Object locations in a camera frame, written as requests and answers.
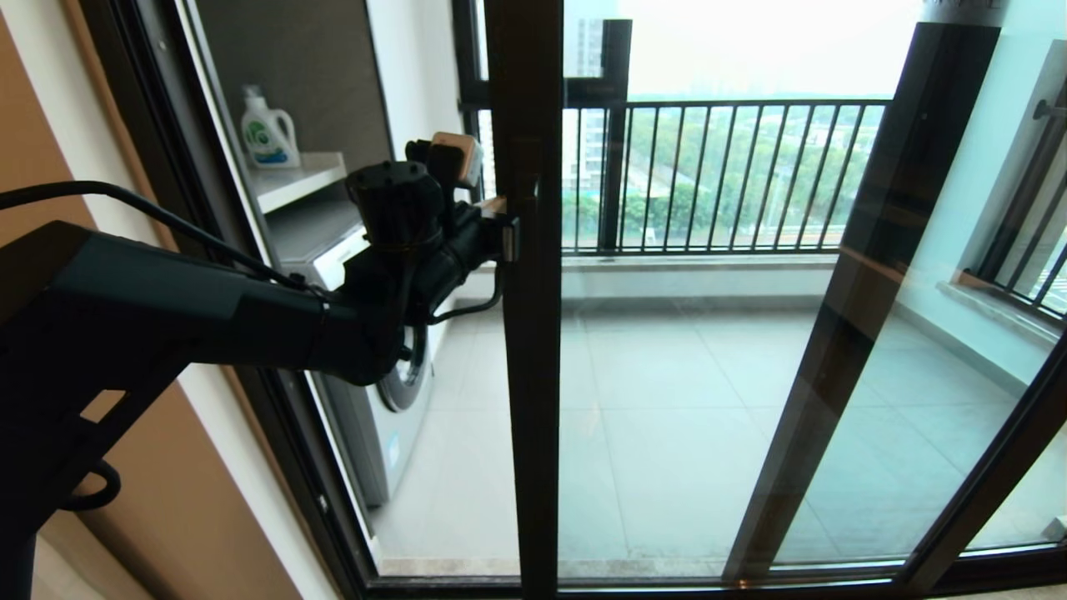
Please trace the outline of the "long grey stone sill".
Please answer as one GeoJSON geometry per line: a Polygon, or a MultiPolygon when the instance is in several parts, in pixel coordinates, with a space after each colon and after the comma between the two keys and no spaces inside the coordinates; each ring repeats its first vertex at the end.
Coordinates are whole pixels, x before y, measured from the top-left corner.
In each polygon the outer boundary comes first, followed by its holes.
{"type": "Polygon", "coordinates": [[[834,268],[838,253],[564,256],[564,273],[599,271],[789,271],[834,268]]]}

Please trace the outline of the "white front-load washing machine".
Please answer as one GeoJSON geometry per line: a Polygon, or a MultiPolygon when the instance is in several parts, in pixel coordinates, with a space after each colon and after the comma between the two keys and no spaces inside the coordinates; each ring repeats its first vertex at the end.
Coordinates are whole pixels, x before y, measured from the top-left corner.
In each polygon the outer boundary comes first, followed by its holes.
{"type": "MultiPolygon", "coordinates": [[[[368,246],[359,209],[347,200],[301,198],[264,214],[264,222],[282,271],[300,274],[318,288],[339,290],[344,262],[368,246]]],[[[373,386],[313,374],[344,465],[357,479],[363,504],[370,508],[380,508],[396,493],[429,407],[429,335],[411,327],[404,334],[412,358],[398,361],[373,386]]]]}

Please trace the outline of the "white detergent bottle green label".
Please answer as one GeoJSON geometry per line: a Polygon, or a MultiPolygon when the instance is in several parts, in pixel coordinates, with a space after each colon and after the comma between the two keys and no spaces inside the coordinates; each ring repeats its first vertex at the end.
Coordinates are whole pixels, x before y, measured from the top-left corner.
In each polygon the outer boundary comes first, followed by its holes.
{"type": "Polygon", "coordinates": [[[301,168],[293,119],[268,106],[258,85],[243,85],[243,116],[239,133],[253,168],[301,168]]]}

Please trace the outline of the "long black balcony railing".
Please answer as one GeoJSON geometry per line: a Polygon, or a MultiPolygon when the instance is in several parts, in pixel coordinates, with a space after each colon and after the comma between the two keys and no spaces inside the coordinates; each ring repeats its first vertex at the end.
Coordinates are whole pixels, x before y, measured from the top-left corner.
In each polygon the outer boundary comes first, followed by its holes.
{"type": "Polygon", "coordinates": [[[835,253],[883,98],[628,100],[621,250],[835,253]]]}

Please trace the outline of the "dark framed fixed glass panel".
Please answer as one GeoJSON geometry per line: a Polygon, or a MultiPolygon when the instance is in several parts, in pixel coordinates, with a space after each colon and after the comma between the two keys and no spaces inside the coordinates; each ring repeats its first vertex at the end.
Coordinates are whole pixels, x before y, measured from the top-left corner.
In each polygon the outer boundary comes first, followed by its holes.
{"type": "Polygon", "coordinates": [[[1067,80],[1067,0],[924,0],[724,582],[1067,582],[1067,332],[949,300],[1067,80]]]}

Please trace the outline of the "short grey stone sill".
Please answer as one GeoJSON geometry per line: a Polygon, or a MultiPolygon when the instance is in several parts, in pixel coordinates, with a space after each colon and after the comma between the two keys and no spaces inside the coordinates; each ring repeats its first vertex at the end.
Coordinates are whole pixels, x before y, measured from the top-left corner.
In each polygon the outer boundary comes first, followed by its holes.
{"type": "Polygon", "coordinates": [[[1067,323],[1045,318],[1044,314],[1028,312],[1012,297],[1005,296],[996,287],[964,282],[940,281],[936,289],[949,300],[968,307],[973,313],[988,318],[991,322],[1007,329],[1014,337],[1024,340],[1045,348],[1052,348],[1067,332],[1067,323]]]}

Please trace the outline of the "dark balcony window frame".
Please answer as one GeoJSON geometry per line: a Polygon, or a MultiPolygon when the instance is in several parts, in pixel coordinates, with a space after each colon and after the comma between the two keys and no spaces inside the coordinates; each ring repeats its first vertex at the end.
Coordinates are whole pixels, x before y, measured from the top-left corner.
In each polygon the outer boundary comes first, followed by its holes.
{"type": "MultiPolygon", "coordinates": [[[[484,149],[476,198],[496,193],[488,100],[485,0],[449,0],[458,66],[458,113],[484,149]]],[[[621,250],[622,187],[628,135],[633,22],[621,0],[564,1],[564,110],[561,159],[563,255],[621,250]]]]}

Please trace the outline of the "white wall shelf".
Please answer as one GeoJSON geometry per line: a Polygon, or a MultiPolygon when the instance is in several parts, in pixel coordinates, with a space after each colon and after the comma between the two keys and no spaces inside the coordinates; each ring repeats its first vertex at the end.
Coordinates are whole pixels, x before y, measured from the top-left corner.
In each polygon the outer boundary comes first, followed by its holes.
{"type": "Polygon", "coordinates": [[[251,186],[264,215],[307,198],[347,175],[343,152],[306,152],[294,168],[253,168],[251,186]]]}

